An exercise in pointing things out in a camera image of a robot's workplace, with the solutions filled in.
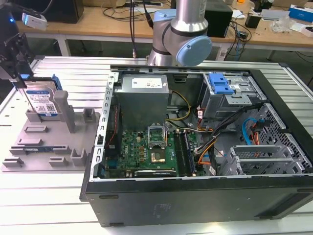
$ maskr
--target slotted table surface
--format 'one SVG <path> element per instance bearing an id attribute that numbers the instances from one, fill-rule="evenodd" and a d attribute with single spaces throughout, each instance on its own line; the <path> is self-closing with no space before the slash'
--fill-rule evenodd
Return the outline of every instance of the slotted table surface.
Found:
<path id="1" fill-rule="evenodd" d="M 144 59 L 51 57 L 33 62 L 36 76 L 59 77 L 76 111 L 101 110 L 110 65 L 144 65 Z M 289 68 L 277 63 L 206 61 L 208 68 L 250 68 L 265 75 L 313 136 L 313 96 Z M 27 102 L 12 90 L 0 105 L 2 161 L 26 121 Z M 80 202 L 84 173 L 0 172 L 1 234 L 313 234 L 313 202 L 281 220 L 102 228 L 89 205 Z"/>

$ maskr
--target yellow wire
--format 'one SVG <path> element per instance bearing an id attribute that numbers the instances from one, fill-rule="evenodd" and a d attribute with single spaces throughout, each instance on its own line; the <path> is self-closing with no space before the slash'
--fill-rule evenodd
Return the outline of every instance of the yellow wire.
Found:
<path id="1" fill-rule="evenodd" d="M 178 94 L 178 95 L 187 103 L 187 105 L 188 105 L 188 112 L 187 112 L 187 114 L 186 114 L 185 116 L 183 116 L 183 117 L 179 117 L 179 118 L 167 118 L 166 121 L 180 121 L 180 120 L 183 120 L 183 119 L 187 118 L 187 117 L 190 115 L 191 106 L 190 106 L 189 102 L 187 101 L 187 99 L 186 99 L 181 93 L 179 93 L 179 92 L 177 92 L 177 91 L 172 91 L 172 92 Z"/>

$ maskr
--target green circuit board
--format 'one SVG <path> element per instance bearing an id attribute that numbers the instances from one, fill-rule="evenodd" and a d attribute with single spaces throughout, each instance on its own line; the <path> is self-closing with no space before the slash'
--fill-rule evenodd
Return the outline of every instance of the green circuit board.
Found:
<path id="1" fill-rule="evenodd" d="M 154 136 L 154 139 L 159 140 L 161 137 Z M 177 169 L 173 133 L 168 135 L 168 145 L 165 149 L 149 149 L 146 131 L 140 133 L 124 132 L 121 156 L 118 159 L 118 169 Z M 164 160 L 161 162 L 160 159 L 156 159 L 153 162 L 152 156 L 159 158 L 163 156 Z"/>

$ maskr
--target motherboard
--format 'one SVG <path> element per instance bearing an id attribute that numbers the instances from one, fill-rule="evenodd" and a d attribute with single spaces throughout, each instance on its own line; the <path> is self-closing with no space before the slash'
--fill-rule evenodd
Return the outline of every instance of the motherboard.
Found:
<path id="1" fill-rule="evenodd" d="M 164 147 L 149 146 L 164 141 Z M 146 177 L 163 172 L 167 176 L 191 176 L 195 172 L 194 149 L 198 146 L 194 132 L 124 131 L 118 158 L 107 159 L 110 177 Z"/>

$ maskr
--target black box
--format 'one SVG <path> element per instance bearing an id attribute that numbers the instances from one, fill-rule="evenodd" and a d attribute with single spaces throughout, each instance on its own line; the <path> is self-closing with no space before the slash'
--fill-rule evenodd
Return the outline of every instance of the black box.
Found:
<path id="1" fill-rule="evenodd" d="M 245 23 L 246 27 L 257 28 L 261 18 L 261 16 L 248 15 Z"/>
<path id="2" fill-rule="evenodd" d="M 11 0 L 10 2 L 42 12 L 47 8 L 50 0 Z M 78 22 L 83 12 L 83 0 L 54 0 L 44 17 L 48 22 L 75 24 Z M 16 21 L 20 21 L 22 14 L 13 13 L 13 17 Z"/>
<path id="3" fill-rule="evenodd" d="M 223 0 L 207 0 L 204 17 L 209 22 L 207 35 L 209 37 L 226 37 L 233 11 Z"/>

